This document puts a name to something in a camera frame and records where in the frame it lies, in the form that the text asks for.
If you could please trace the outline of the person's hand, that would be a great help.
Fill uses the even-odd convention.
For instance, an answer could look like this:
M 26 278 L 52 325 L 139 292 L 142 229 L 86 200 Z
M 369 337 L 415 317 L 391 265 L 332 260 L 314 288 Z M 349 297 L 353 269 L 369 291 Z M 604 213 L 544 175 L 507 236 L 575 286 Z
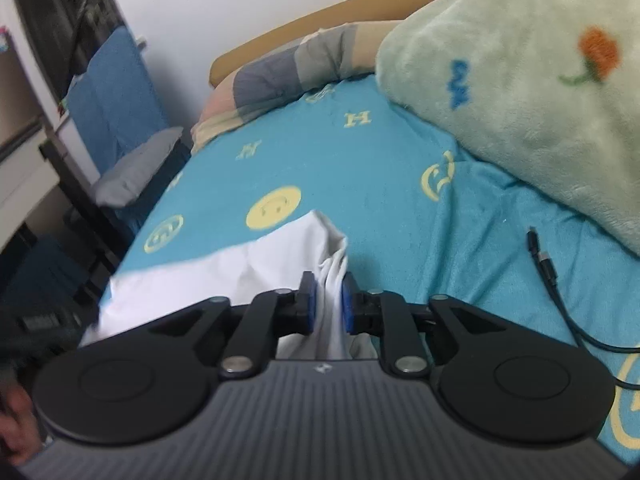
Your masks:
M 32 399 L 20 384 L 12 384 L 3 387 L 1 400 L 6 409 L 1 414 L 1 442 L 9 450 L 8 462 L 20 466 L 42 449 Z

